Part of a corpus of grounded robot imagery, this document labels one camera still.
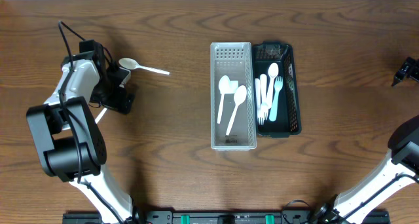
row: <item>wooden table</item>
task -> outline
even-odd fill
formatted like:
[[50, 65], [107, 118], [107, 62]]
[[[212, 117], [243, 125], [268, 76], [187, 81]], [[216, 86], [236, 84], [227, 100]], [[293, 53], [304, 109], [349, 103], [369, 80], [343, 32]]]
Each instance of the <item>wooden table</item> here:
[[[115, 58], [171, 72], [133, 73], [132, 112], [99, 123], [110, 170], [143, 207], [279, 210], [296, 198], [315, 206], [367, 175], [392, 132], [418, 114], [419, 84], [390, 87], [405, 58], [418, 57], [418, 0], [0, 1], [2, 223], [60, 223], [67, 211], [95, 210], [44, 174], [25, 117], [62, 75], [60, 19]], [[77, 38], [67, 37], [76, 52]], [[210, 44], [264, 40], [294, 47], [302, 133], [216, 152]], [[394, 223], [416, 223], [418, 195], [411, 185], [381, 207]]]

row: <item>plastic tray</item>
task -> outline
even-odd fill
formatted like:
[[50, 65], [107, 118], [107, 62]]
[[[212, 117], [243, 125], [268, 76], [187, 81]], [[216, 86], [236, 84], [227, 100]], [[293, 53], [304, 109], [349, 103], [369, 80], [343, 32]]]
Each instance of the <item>plastic tray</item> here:
[[[227, 75], [238, 86], [247, 88], [247, 97], [237, 109], [231, 132], [227, 126], [235, 107], [234, 94], [225, 94], [223, 115], [217, 124], [221, 93], [220, 78]], [[216, 150], [249, 150], [256, 148], [255, 105], [250, 43], [211, 44], [211, 147]]]
[[265, 120], [263, 125], [258, 125], [256, 118], [257, 133], [261, 136], [273, 138], [287, 138], [290, 135], [299, 134], [301, 132], [301, 118], [293, 48], [291, 45], [279, 41], [265, 41], [263, 44], [252, 47], [252, 60], [253, 76], [255, 78], [260, 78], [262, 73], [268, 76], [268, 68], [272, 63], [278, 64], [278, 76], [283, 77], [283, 87], [278, 97], [277, 119], [274, 122]]

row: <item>spoon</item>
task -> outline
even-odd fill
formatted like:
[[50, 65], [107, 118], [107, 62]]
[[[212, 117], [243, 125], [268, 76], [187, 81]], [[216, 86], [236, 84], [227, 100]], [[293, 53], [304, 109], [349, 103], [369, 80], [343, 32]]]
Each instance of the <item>spoon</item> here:
[[155, 73], [161, 73], [161, 74], [166, 74], [166, 75], [169, 75], [170, 74], [168, 71], [164, 71], [164, 70], [160, 70], [160, 69], [155, 69], [153, 67], [145, 67], [145, 66], [139, 65], [135, 60], [130, 59], [130, 58], [122, 58], [122, 59], [120, 59], [119, 60], [119, 64], [122, 67], [125, 67], [126, 69], [129, 69], [129, 70], [134, 70], [134, 69], [140, 68], [140, 69], [149, 70], [149, 71], [152, 71], [152, 72], [155, 72]]
[[237, 88], [236, 93], [234, 93], [234, 103], [236, 104], [236, 107], [234, 107], [233, 114], [231, 115], [230, 122], [228, 123], [226, 136], [230, 134], [231, 127], [233, 126], [234, 118], [236, 117], [237, 108], [238, 106], [243, 103], [246, 100], [247, 96], [247, 90], [245, 86], [239, 86]]
[[266, 94], [266, 104], [268, 105], [269, 109], [272, 107], [272, 97], [274, 94], [274, 80], [276, 76], [278, 76], [278, 72], [279, 72], [279, 69], [278, 69], [277, 63], [272, 63], [268, 69], [268, 75], [270, 77], [270, 80], [269, 80], [268, 93]]
[[221, 100], [220, 100], [220, 106], [218, 107], [217, 123], [220, 124], [221, 115], [223, 114], [224, 94], [228, 93], [228, 91], [230, 90], [230, 79], [227, 75], [224, 75], [221, 77], [218, 83], [218, 89], [220, 89]]

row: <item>black plastic basket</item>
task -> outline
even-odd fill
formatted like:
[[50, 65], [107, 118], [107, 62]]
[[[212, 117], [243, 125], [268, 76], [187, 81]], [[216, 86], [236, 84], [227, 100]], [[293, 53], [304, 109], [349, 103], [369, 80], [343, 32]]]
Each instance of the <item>black plastic basket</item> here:
[[259, 78], [262, 73], [268, 75], [268, 68], [272, 63], [278, 64], [279, 76], [283, 77], [277, 119], [274, 122], [267, 120], [263, 125], [259, 125], [256, 117], [257, 133], [272, 138], [287, 138], [289, 135], [299, 134], [301, 118], [292, 46], [279, 41], [264, 41], [263, 44], [253, 45], [252, 61], [254, 78]]

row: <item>wooden tabletop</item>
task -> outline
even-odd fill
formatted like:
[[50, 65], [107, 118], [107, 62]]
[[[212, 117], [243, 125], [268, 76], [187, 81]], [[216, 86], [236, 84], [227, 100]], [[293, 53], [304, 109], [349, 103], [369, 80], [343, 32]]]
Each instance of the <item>wooden tabletop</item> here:
[[[171, 73], [133, 72], [132, 112], [108, 111], [99, 123], [110, 170], [142, 207], [321, 204], [366, 176], [392, 132], [418, 114], [418, 83], [390, 87], [405, 58], [418, 57], [418, 0], [0, 1], [1, 223], [61, 223], [65, 212], [95, 210], [42, 171], [26, 122], [62, 75], [58, 20], [114, 58]], [[67, 38], [76, 52], [77, 38]], [[248, 152], [214, 151], [210, 45], [264, 40], [293, 45], [302, 132], [258, 138]], [[410, 185], [381, 208], [393, 223], [416, 223], [418, 196]]]

